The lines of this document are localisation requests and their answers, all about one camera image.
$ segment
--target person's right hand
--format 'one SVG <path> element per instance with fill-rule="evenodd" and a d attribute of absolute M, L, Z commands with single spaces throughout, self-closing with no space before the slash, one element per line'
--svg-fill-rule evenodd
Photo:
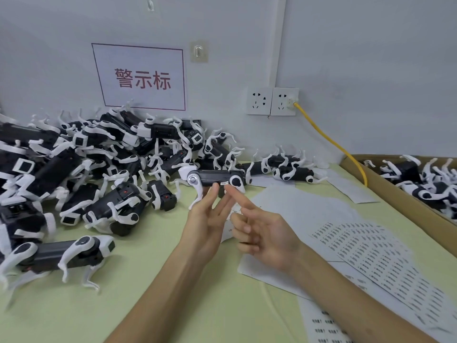
<path fill-rule="evenodd" d="M 290 273 L 304 244 L 289 224 L 280 214 L 257 207 L 235 187 L 225 185 L 224 189 L 241 206 L 242 214 L 232 213 L 230 217 L 233 236 L 239 240 L 238 249 L 266 265 Z"/>

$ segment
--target table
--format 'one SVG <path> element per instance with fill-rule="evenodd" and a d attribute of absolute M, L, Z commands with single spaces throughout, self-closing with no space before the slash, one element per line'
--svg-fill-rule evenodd
<path fill-rule="evenodd" d="M 332 169 L 358 181 L 336 165 Z M 457 259 L 420 228 L 385 202 L 354 204 L 324 182 L 298 183 L 297 188 L 317 195 L 339 198 L 357 209 L 361 216 L 390 228 L 414 252 L 420 271 L 457 303 Z M 252 197 L 263 188 L 248 187 Z M 82 272 L 70 270 L 67 284 L 62 272 L 33 281 L 16 293 L 13 306 L 0 312 L 1 341 L 47 343 L 102 343 L 159 272 L 179 241 L 187 207 L 195 198 L 192 188 L 182 188 L 182 198 L 170 212 L 148 209 L 131 236 L 116 238 L 116 248 L 92 280 L 101 286 L 99 295 L 79 285 Z M 59 227 L 57 240 L 77 239 L 96 231 Z M 283 326 L 267 305 L 260 282 L 237 273 L 241 254 L 236 241 L 223 242 L 214 259 L 183 305 L 172 342 L 288 342 Z M 296 342 L 306 342 L 306 332 L 295 295 L 266 286 L 272 302 Z M 0 295 L 0 308 L 6 296 Z"/>

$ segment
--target white wall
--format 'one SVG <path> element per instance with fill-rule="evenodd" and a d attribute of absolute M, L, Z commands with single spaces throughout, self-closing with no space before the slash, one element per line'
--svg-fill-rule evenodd
<path fill-rule="evenodd" d="M 457 156 L 457 0 L 288 0 L 277 86 L 353 153 Z"/>
<path fill-rule="evenodd" d="M 0 105 L 27 121 L 103 105 L 91 42 L 209 42 L 187 57 L 186 114 L 224 126 L 251 151 L 294 144 L 337 161 L 301 116 L 244 115 L 243 91 L 268 84 L 275 0 L 0 0 Z M 454 0 L 288 0 L 277 86 L 353 153 L 454 155 Z"/>

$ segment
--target electrical outlet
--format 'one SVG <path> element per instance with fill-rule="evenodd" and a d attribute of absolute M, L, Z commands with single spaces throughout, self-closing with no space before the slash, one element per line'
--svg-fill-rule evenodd
<path fill-rule="evenodd" d="M 273 88 L 251 88 L 246 93 L 246 114 L 270 115 Z"/>
<path fill-rule="evenodd" d="M 291 100 L 298 101 L 299 88 L 274 88 L 271 99 L 272 116 L 294 116 L 297 109 L 291 106 Z"/>

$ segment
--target white sign with red text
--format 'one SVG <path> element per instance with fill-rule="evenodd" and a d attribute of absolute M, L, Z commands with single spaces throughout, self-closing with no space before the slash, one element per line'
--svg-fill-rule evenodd
<path fill-rule="evenodd" d="M 184 52 L 177 48 L 93 43 L 106 106 L 186 110 Z"/>

